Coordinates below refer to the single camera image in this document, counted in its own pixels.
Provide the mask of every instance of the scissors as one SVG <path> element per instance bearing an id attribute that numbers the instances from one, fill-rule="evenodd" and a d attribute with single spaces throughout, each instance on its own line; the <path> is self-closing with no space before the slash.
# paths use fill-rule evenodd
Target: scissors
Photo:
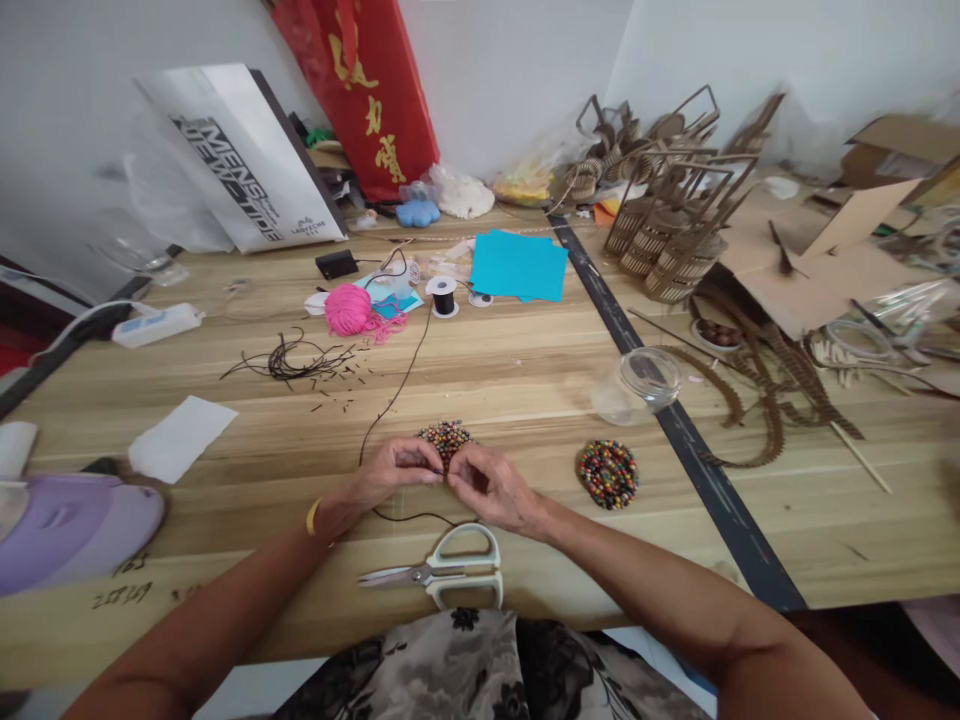
<path id="1" fill-rule="evenodd" d="M 490 541 L 490 549 L 483 554 L 478 555 L 457 555 L 447 557 L 443 555 L 443 548 L 455 537 L 466 535 L 468 533 L 480 533 Z M 467 575 L 463 572 L 465 567 L 476 565 L 492 565 L 493 574 L 491 575 Z M 437 543 L 436 549 L 430 555 L 423 565 L 416 567 L 398 567 L 387 568 L 386 570 L 377 570 L 375 572 L 361 575 L 357 578 L 357 584 L 361 587 L 413 587 L 422 585 L 427 591 L 427 595 L 433 598 L 437 607 L 446 610 L 447 606 L 443 604 L 441 594 L 445 590 L 459 588 L 489 587 L 497 595 L 497 608 L 503 603 L 503 577 L 500 575 L 500 546 L 497 545 L 497 539 L 493 533 L 480 523 L 464 523 L 457 525 L 450 532 L 444 535 Z"/>

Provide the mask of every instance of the red bag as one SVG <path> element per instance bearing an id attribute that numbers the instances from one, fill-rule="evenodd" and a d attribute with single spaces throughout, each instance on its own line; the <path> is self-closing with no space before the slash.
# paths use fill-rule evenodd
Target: red bag
<path id="1" fill-rule="evenodd" d="M 271 15 L 367 198 L 399 199 L 440 151 L 397 0 L 279 0 Z"/>

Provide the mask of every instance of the black electrical adapter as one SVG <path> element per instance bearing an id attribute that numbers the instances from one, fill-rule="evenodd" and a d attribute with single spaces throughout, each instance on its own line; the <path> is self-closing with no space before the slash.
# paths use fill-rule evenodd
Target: black electrical adapter
<path id="1" fill-rule="evenodd" d="M 357 271 L 357 261 L 349 250 L 321 255 L 317 258 L 317 269 L 327 280 L 334 280 Z"/>

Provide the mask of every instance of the patterned clothing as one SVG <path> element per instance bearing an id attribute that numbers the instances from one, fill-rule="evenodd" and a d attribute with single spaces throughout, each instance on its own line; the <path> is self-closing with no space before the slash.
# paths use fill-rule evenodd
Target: patterned clothing
<path id="1" fill-rule="evenodd" d="M 330 658 L 282 720 L 706 720 L 642 657 L 603 633 L 458 608 Z"/>

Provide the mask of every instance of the hand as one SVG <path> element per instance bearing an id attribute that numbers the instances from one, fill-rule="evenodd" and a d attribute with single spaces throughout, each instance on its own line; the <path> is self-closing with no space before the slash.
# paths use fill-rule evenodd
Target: hand
<path id="1" fill-rule="evenodd" d="M 334 493 L 337 499 L 366 512 L 404 485 L 438 485 L 443 481 L 442 473 L 440 454 L 426 440 L 391 438 L 373 460 L 363 465 Z"/>
<path id="2" fill-rule="evenodd" d="M 543 521 L 543 499 L 501 452 L 467 443 L 451 458 L 447 482 L 486 523 L 533 536 Z"/>

